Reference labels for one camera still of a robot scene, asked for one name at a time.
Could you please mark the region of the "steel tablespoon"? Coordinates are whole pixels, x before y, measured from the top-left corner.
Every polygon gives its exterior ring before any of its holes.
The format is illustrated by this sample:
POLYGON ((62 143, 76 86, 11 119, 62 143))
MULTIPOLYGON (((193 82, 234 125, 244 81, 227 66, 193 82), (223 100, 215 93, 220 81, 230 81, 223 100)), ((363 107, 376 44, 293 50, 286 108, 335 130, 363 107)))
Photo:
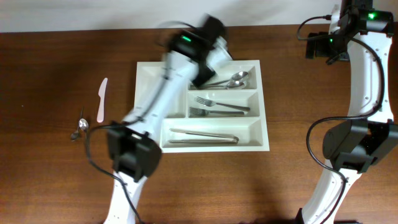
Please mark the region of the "steel tablespoon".
POLYGON ((241 81, 230 81, 225 85, 206 85, 199 87, 200 90, 210 89, 210 88, 217 88, 217 89, 243 89, 246 86, 245 82, 241 81))
POLYGON ((227 80, 223 80, 223 81, 218 81, 218 82, 214 82, 214 83, 208 83, 208 85, 219 85, 222 83, 226 83, 226 82, 235 82, 235 81, 240 81, 240 82, 244 82, 249 78, 249 73, 246 71, 240 71, 238 73, 233 74, 230 79, 227 80))

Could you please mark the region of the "steel fork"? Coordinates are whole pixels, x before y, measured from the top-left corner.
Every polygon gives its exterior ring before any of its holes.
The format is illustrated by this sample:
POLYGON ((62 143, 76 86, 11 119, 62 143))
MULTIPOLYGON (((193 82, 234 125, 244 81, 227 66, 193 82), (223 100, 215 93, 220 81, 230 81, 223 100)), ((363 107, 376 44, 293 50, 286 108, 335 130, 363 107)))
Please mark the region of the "steel fork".
POLYGON ((200 104, 202 104, 202 105, 208 106, 208 107, 218 105, 218 106, 224 106, 224 107, 227 107, 227 108, 232 108, 232 109, 235 109, 235 110, 246 111, 246 112, 251 110, 250 107, 229 105, 229 104, 224 104, 224 103, 217 103, 215 101, 208 100, 208 99, 205 99, 205 98, 201 98, 199 96, 197 96, 195 98, 195 101, 200 103, 200 104))
POLYGON ((205 110, 201 108, 189 107, 190 116, 200 117, 235 117, 244 116, 243 111, 218 111, 218 110, 205 110))

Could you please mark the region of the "metal kitchen tongs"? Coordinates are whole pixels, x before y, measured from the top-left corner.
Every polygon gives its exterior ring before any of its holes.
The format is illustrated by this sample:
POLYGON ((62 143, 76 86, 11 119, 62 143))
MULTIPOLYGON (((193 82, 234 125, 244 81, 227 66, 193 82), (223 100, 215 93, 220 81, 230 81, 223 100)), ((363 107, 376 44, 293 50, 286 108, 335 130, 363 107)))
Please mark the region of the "metal kitchen tongs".
POLYGON ((172 139, 169 143, 174 144, 237 144, 239 138, 233 134, 218 134, 218 133, 206 133, 201 131, 190 131, 185 129, 170 129, 171 132, 187 134, 192 136, 203 136, 208 139, 172 139))

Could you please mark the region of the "white plastic knife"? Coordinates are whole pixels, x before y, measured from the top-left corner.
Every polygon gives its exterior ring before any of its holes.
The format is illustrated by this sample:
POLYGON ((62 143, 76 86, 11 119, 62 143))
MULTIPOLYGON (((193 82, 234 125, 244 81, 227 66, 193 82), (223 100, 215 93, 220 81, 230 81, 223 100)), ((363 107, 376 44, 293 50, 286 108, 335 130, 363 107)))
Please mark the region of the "white plastic knife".
POLYGON ((99 87, 99 90, 98 90, 99 107, 98 107, 98 112, 97 112, 97 117, 96 117, 96 121, 98 123, 102 123, 104 121, 104 101, 105 101, 107 84, 108 84, 108 79, 104 78, 99 87))

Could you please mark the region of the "small shiny teaspoon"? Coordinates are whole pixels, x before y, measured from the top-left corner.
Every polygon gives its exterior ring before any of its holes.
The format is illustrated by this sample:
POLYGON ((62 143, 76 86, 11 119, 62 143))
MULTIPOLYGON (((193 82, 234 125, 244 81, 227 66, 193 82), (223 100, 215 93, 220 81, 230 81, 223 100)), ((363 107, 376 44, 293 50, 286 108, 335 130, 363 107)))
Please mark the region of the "small shiny teaspoon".
POLYGON ((78 122, 79 137, 85 135, 89 130, 89 124, 85 118, 81 118, 78 122))

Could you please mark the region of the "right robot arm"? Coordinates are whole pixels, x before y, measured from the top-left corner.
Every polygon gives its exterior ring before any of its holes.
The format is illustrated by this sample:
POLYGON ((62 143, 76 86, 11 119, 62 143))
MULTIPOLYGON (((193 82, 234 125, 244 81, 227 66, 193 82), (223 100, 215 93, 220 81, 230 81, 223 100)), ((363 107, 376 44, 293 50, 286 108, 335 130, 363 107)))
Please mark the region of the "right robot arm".
POLYGON ((397 146, 388 92, 393 14, 378 11, 372 1, 343 1, 326 20, 328 31, 304 38, 305 56, 350 64, 350 104, 348 114, 335 117, 336 126, 323 138, 323 159, 318 160, 323 172, 295 223, 333 223, 352 185, 397 146))

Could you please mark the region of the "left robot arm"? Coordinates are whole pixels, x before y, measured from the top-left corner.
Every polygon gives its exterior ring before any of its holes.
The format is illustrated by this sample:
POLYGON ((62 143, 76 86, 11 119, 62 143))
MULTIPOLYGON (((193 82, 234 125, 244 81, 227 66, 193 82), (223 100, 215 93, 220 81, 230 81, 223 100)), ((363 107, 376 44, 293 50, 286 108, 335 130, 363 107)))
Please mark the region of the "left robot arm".
POLYGON ((162 120, 188 83, 203 85, 215 75, 215 68, 231 60, 225 36, 226 27, 212 16, 192 32, 175 34, 167 44, 159 81, 140 106, 121 123, 111 124, 107 140, 114 187, 106 223, 135 223, 139 218, 136 206, 141 191, 162 156, 155 141, 162 120))

